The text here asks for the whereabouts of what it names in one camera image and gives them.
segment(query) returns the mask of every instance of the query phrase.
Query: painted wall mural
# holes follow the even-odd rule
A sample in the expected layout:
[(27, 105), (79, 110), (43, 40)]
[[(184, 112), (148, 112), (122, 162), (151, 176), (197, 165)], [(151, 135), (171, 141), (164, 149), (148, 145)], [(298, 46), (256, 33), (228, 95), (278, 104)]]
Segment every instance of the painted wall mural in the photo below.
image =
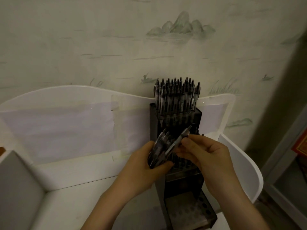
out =
[(0, 103), (91, 85), (153, 97), (156, 78), (232, 93), (225, 134), (245, 149), (296, 46), (307, 0), (0, 0)]

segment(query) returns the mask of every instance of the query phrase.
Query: bundle of pens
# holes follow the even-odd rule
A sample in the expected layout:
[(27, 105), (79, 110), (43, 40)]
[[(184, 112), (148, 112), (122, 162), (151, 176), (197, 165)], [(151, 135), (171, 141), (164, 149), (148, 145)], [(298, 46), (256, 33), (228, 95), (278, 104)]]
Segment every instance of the bundle of pens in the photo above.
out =
[(163, 164), (171, 156), (173, 157), (172, 151), (178, 147), (181, 143), (181, 140), (184, 137), (188, 137), (190, 134), (191, 126), (186, 128), (177, 139), (174, 139), (173, 136), (169, 134), (169, 131), (166, 132), (166, 129), (160, 133), (158, 136), (149, 156), (148, 156), (148, 165), (151, 169)]
[(193, 121), (193, 112), (196, 110), (196, 102), (201, 92), (200, 82), (197, 86), (194, 84), (194, 80), (188, 77), (185, 81), (176, 80), (171, 81), (169, 78), (166, 82), (162, 79), (159, 82), (157, 79), (154, 86), (154, 97), (156, 98), (156, 110), (160, 117), (167, 120), (167, 126), (172, 119), (173, 125), (181, 125), (182, 118), (185, 118), (185, 123), (188, 122), (188, 118), (191, 117)]

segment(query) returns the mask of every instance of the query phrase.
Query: fingernail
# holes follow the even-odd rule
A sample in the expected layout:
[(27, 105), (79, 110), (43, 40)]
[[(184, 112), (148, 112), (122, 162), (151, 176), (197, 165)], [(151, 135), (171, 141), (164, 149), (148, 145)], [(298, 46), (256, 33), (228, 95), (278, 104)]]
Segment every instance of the fingernail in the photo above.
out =
[(189, 138), (187, 138), (187, 137), (185, 137), (185, 138), (183, 138), (182, 140), (181, 140), (181, 143), (183, 144), (183, 145), (188, 145), (189, 143), (190, 143), (190, 139)]

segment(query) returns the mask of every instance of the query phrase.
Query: black pen holder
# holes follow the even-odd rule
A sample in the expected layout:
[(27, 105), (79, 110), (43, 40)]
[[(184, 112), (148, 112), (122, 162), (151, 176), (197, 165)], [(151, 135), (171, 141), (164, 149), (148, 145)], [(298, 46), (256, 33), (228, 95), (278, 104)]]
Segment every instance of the black pen holder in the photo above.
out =
[[(166, 128), (177, 138), (188, 126), (191, 134), (199, 134), (198, 128), (202, 112), (161, 116), (155, 104), (150, 104), (150, 139), (156, 141)], [(155, 182), (159, 201), (168, 230), (193, 230), (212, 228), (217, 215), (202, 191), (204, 178), (191, 161), (179, 158), (176, 154), (169, 157), (173, 168)]]

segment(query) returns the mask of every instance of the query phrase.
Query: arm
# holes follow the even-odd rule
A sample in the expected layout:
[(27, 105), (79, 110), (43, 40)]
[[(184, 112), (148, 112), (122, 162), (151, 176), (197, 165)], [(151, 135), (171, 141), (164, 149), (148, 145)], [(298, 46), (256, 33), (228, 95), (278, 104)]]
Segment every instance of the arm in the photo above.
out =
[(190, 135), (176, 152), (201, 170), (209, 192), (219, 202), (231, 229), (269, 230), (258, 210), (243, 191), (228, 148), (210, 138)]
[(111, 229), (126, 203), (149, 189), (155, 180), (170, 170), (173, 166), (170, 161), (149, 168), (147, 158), (153, 145), (154, 142), (150, 141), (130, 156), (114, 183), (99, 198), (81, 230)]

